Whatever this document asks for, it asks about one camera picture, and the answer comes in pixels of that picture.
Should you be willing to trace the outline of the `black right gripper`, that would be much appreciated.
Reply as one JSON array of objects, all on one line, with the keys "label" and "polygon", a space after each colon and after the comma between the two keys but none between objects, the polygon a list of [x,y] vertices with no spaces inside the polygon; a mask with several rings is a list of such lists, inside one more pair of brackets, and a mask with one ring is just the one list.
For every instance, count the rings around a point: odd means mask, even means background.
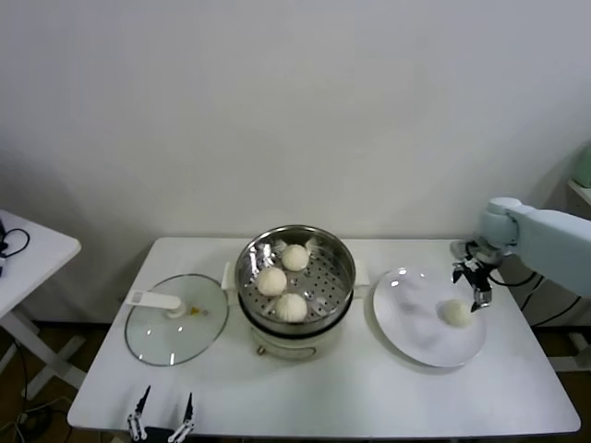
[{"label": "black right gripper", "polygon": [[482,252],[468,254],[463,261],[458,261],[452,267],[452,283],[456,284],[465,277],[473,290],[473,304],[470,311],[490,306],[492,291],[488,281],[493,270],[501,265],[501,256],[498,254],[487,255]]}]

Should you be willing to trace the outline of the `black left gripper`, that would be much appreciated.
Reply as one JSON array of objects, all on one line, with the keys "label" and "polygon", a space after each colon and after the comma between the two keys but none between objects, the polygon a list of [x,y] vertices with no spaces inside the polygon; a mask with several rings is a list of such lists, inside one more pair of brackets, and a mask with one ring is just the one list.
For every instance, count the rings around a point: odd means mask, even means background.
[{"label": "black left gripper", "polygon": [[135,406],[134,411],[127,416],[127,431],[132,441],[143,443],[183,443],[194,429],[195,407],[193,394],[189,393],[186,409],[181,424],[175,429],[147,426],[142,422],[142,414],[149,397],[151,386],[148,386]]}]

